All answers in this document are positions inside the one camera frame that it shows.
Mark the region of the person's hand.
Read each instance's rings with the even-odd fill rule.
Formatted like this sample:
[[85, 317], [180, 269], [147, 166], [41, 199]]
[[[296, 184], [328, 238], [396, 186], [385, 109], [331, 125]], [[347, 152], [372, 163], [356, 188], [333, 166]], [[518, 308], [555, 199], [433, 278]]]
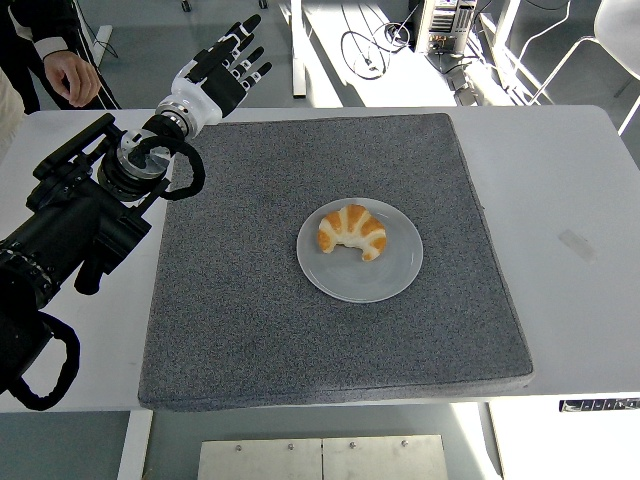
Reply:
[[72, 107], [87, 106], [99, 93], [101, 81], [92, 64], [62, 50], [43, 60], [45, 75], [54, 91]]

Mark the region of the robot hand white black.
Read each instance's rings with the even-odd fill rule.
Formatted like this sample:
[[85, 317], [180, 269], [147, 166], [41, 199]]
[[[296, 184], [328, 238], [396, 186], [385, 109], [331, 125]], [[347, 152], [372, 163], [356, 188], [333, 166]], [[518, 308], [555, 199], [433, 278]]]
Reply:
[[156, 112], [181, 119], [189, 135], [233, 112], [272, 68], [269, 62], [259, 62], [263, 47], [247, 51], [260, 22], [258, 14], [237, 22], [211, 47], [197, 53], [175, 76], [170, 95]]

